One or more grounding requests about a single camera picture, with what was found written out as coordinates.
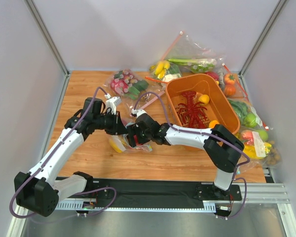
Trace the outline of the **clear blue zip bag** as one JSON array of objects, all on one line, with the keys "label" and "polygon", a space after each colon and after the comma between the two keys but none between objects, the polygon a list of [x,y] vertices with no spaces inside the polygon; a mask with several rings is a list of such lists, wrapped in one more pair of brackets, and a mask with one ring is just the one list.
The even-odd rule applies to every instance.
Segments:
[{"label": "clear blue zip bag", "polygon": [[135,125],[135,121],[131,119],[117,119],[117,128],[126,128],[126,134],[108,135],[109,145],[117,153],[133,153],[133,152],[151,152],[152,147],[150,140],[144,135],[142,130]]}]

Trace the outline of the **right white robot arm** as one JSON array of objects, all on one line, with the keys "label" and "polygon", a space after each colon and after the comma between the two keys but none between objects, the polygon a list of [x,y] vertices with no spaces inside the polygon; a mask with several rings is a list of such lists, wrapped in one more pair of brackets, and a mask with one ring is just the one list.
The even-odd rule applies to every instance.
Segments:
[{"label": "right white robot arm", "polygon": [[159,124],[148,114],[142,114],[126,126],[131,147],[153,141],[158,145],[187,146],[204,150],[217,168],[212,193],[227,195],[234,178],[244,144],[223,125],[214,128],[184,128],[171,123]]}]

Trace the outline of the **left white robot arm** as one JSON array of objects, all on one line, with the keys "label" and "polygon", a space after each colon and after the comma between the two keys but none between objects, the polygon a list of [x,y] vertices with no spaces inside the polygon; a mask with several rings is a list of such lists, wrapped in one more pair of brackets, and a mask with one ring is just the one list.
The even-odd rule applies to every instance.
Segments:
[{"label": "left white robot arm", "polygon": [[93,177],[77,171],[69,178],[57,181],[58,173],[74,151],[96,130],[110,135],[127,133],[116,107],[120,97],[101,99],[89,97],[82,109],[67,120],[65,128],[52,148],[27,173],[19,172],[14,178],[15,195],[12,203],[49,216],[58,202],[73,195],[93,192]]}]

